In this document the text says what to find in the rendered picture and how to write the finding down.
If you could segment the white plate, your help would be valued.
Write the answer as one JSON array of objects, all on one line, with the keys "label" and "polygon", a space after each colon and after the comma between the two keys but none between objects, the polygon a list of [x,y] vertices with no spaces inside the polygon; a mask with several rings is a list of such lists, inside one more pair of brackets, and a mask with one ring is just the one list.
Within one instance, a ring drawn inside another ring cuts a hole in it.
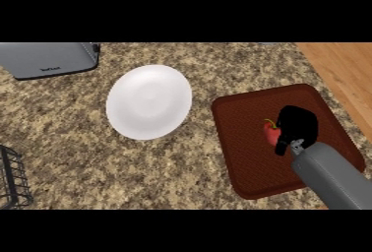
[{"label": "white plate", "polygon": [[135,68],[115,82],[107,98],[110,124],[135,140],[152,140],[172,133],[192,107],[192,88],[170,66]]}]

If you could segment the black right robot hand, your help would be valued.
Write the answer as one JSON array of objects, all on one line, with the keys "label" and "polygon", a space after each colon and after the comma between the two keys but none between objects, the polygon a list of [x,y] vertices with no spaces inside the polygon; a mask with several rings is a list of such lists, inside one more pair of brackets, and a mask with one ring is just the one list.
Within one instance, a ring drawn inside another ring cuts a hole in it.
[{"label": "black right robot hand", "polygon": [[287,105],[279,111],[276,126],[281,128],[281,136],[275,146],[275,154],[284,156],[287,148],[297,140],[304,140],[301,146],[306,149],[319,136],[319,119],[310,110],[296,105]]}]

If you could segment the red bell pepper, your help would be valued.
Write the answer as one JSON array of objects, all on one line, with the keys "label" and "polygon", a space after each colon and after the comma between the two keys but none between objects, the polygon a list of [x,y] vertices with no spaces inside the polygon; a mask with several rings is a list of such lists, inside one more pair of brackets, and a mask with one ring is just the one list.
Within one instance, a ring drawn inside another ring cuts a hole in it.
[{"label": "red bell pepper", "polygon": [[275,122],[270,119],[265,119],[263,131],[269,144],[275,146],[282,134],[282,129],[276,126]]}]

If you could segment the grey toaster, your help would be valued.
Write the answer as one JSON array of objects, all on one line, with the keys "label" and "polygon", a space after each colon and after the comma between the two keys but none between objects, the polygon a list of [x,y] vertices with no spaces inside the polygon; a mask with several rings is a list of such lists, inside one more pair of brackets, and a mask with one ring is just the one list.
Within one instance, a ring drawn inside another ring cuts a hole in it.
[{"label": "grey toaster", "polygon": [[0,66],[31,80],[93,70],[99,53],[98,42],[0,42]]}]

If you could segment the brown tray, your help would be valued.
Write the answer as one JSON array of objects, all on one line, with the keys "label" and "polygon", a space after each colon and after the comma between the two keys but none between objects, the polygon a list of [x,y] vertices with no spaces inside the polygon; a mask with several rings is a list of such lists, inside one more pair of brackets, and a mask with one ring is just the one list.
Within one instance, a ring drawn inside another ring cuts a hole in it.
[{"label": "brown tray", "polygon": [[222,96],[213,101],[211,110],[232,188],[247,200],[306,187],[293,171],[293,157],[275,154],[263,131],[265,121],[278,118],[287,105],[297,105],[316,114],[319,141],[337,149],[359,170],[366,168],[363,155],[313,86],[297,84]]}]

